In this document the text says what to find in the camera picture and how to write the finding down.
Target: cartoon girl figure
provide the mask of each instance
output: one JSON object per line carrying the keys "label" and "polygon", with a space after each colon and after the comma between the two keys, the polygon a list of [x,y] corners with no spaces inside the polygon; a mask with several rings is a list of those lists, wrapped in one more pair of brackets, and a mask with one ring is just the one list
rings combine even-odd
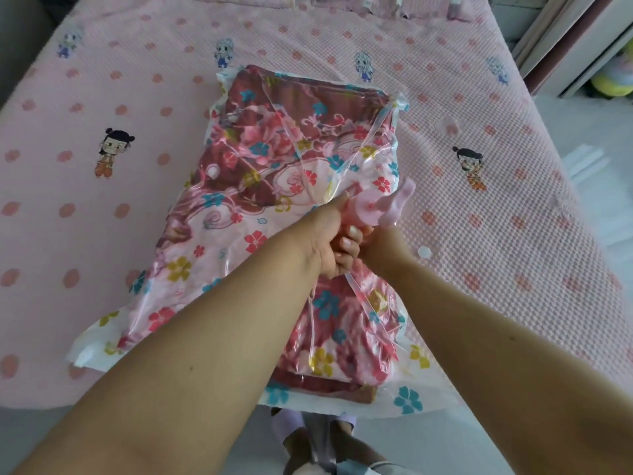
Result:
{"label": "cartoon girl figure", "polygon": [[131,137],[127,132],[108,128],[106,137],[101,143],[101,150],[99,151],[101,157],[94,168],[94,175],[97,177],[103,175],[106,179],[111,177],[115,156],[127,151],[130,148],[130,143],[134,140],[135,137]]}
{"label": "cartoon girl figure", "polygon": [[218,62],[218,68],[226,68],[233,60],[233,40],[225,38],[215,44],[215,60]]}
{"label": "cartoon girl figure", "polygon": [[60,39],[57,47],[57,56],[60,58],[70,58],[77,46],[83,40],[83,28],[73,26],[68,28],[64,36]]}
{"label": "cartoon girl figure", "polygon": [[356,71],[360,73],[361,79],[367,83],[371,83],[372,77],[374,76],[374,67],[372,66],[372,59],[369,58],[369,55],[364,51],[358,52],[356,53],[354,62],[356,64]]}
{"label": "cartoon girl figure", "polygon": [[499,80],[499,83],[502,85],[508,85],[510,83],[510,75],[504,68],[503,63],[501,63],[496,56],[486,58],[486,63],[488,64],[488,69],[490,69],[492,74]]}
{"label": "cartoon girl figure", "polygon": [[486,187],[479,177],[479,172],[484,166],[484,156],[468,148],[453,147],[453,151],[457,154],[457,160],[459,160],[463,171],[466,172],[466,179],[472,189],[475,191],[481,190],[483,192],[488,190],[488,187]]}

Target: hand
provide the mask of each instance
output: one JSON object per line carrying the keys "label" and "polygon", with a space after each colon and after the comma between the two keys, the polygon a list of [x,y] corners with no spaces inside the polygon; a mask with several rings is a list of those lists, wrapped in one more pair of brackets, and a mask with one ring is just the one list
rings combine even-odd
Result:
{"label": "hand", "polygon": [[402,232],[395,225],[376,228],[361,245],[359,257],[371,271],[388,282],[407,265],[417,265]]}
{"label": "hand", "polygon": [[350,271],[360,252],[363,236],[372,232],[371,227],[342,227],[341,215],[349,194],[337,196],[296,223],[301,237],[307,237],[310,249],[321,263],[321,275],[332,279]]}

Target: bed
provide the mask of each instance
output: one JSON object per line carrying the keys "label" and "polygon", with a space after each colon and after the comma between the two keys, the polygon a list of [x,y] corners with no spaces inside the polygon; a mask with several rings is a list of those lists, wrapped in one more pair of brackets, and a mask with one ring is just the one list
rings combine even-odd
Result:
{"label": "bed", "polygon": [[[201,155],[216,72],[250,63],[405,94],[400,171],[420,189],[401,227],[421,263],[633,390],[621,285],[486,0],[471,2],[462,23],[81,0],[0,113],[0,404],[74,403],[99,377],[68,348],[126,303]],[[106,140],[122,151],[100,164]]]}

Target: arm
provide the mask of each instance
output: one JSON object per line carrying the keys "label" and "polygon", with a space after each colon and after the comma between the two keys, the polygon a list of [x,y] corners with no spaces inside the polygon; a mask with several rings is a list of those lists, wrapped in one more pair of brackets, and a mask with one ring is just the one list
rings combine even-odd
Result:
{"label": "arm", "polygon": [[345,202],[338,197],[272,237],[147,337],[16,475],[218,472],[317,277],[341,274],[358,255],[360,232],[348,234],[354,242],[337,236]]}
{"label": "arm", "polygon": [[360,257],[398,292],[516,473],[633,473],[633,402],[602,375],[436,277],[395,227]]}

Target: blue flower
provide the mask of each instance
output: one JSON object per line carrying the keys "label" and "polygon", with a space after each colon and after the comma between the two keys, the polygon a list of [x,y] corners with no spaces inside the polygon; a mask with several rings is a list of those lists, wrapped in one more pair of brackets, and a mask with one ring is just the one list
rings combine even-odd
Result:
{"label": "blue flower", "polygon": [[336,329],[332,334],[332,340],[334,340],[339,345],[342,344],[346,338],[347,336],[345,336],[345,330],[343,330],[342,328]]}
{"label": "blue flower", "polygon": [[268,145],[263,142],[257,142],[249,148],[252,154],[257,156],[268,156]]}
{"label": "blue flower", "polygon": [[323,114],[327,113],[327,108],[326,108],[326,107],[325,107],[325,105],[324,105],[323,103],[321,103],[321,102],[319,102],[319,103],[314,103],[314,104],[312,105],[312,108],[314,108],[314,110],[315,110],[315,115],[317,115],[317,116],[321,116],[321,115],[323,115]]}
{"label": "blue flower", "polygon": [[283,405],[288,401],[288,389],[279,383],[269,383],[265,391],[268,392],[268,404],[270,405]]}
{"label": "blue flower", "polygon": [[327,160],[330,163],[330,166],[332,167],[333,170],[338,170],[345,163],[345,161],[342,160],[341,157],[338,155],[329,156],[327,157]]}
{"label": "blue flower", "polygon": [[242,95],[242,102],[243,103],[249,103],[249,101],[255,100],[255,93],[253,93],[252,90],[247,90],[245,92],[240,92],[239,94]]}
{"label": "blue flower", "polygon": [[138,295],[140,289],[143,288],[143,284],[145,283],[145,275],[147,274],[147,270],[143,270],[136,280],[130,285],[130,293],[134,292],[134,295]]}
{"label": "blue flower", "polygon": [[220,206],[222,205],[222,201],[226,197],[222,193],[209,193],[209,195],[202,195],[202,199],[204,199],[204,207],[210,208],[212,206]]}
{"label": "blue flower", "polygon": [[221,278],[216,278],[214,281],[212,281],[212,283],[210,283],[209,285],[205,285],[202,287],[202,292],[203,293],[207,293],[211,288],[215,287],[218,283],[220,283],[222,281]]}
{"label": "blue flower", "polygon": [[406,386],[401,386],[398,390],[398,396],[394,400],[394,405],[402,407],[402,415],[414,414],[416,410],[418,412],[422,411],[420,394]]}
{"label": "blue flower", "polygon": [[398,164],[395,161],[393,163],[388,164],[387,166],[391,168],[391,173],[394,176],[396,177],[400,176],[400,172],[398,171]]}
{"label": "blue flower", "polygon": [[329,320],[330,317],[339,316],[339,297],[329,290],[323,290],[319,298],[315,298],[314,306],[319,309],[318,317],[321,320]]}
{"label": "blue flower", "polygon": [[152,280],[148,280],[143,288],[143,295],[147,295],[152,290]]}

